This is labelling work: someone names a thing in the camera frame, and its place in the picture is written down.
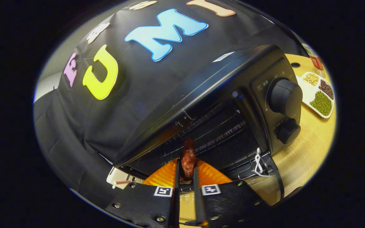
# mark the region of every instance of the oven knob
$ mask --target oven knob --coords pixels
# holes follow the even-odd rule
[[[288,79],[276,82],[269,97],[271,110],[287,117],[295,118],[301,109],[301,87]]]
[[[279,125],[277,138],[284,144],[289,144],[299,135],[301,126],[295,119],[287,119]]]

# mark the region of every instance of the sausage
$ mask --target sausage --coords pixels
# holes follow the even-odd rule
[[[181,152],[181,177],[182,180],[190,181],[194,175],[194,166],[196,164],[197,158],[194,154],[194,140],[189,138],[184,141],[184,148]]]

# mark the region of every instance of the black toaster oven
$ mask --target black toaster oven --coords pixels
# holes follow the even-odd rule
[[[232,180],[278,176],[271,156],[300,133],[302,91],[285,54],[275,45],[236,50],[181,82],[134,130],[113,165],[141,179],[179,157],[183,142]]]

